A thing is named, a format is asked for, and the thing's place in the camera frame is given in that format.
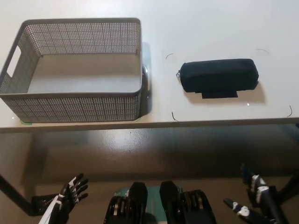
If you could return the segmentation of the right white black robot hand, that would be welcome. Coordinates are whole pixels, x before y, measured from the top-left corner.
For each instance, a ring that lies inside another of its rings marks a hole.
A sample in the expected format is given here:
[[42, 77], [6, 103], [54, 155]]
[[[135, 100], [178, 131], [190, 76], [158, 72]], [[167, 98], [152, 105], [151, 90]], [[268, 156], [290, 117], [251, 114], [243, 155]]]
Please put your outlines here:
[[[243, 183], [249, 188], [247, 193], [251, 203], [261, 210], [265, 211], [265, 205], [262, 204], [262, 193], [268, 193], [270, 188], [266, 185], [266, 182], [251, 171], [245, 164], [240, 167]], [[253, 209], [240, 203], [225, 198], [223, 202], [239, 217], [242, 221], [247, 224], [275, 224], [277, 221], [272, 215], [262, 215]]]

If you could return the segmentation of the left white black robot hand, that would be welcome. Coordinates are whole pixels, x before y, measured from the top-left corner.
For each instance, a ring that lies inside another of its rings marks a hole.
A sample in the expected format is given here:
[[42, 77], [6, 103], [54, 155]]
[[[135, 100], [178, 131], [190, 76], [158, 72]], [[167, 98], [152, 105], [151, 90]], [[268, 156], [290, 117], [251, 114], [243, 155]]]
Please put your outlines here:
[[84, 191], [88, 188], [88, 179], [81, 173], [66, 183], [60, 193], [54, 197], [46, 211], [44, 212], [39, 224], [65, 224], [68, 222], [69, 215], [74, 207], [88, 193]]

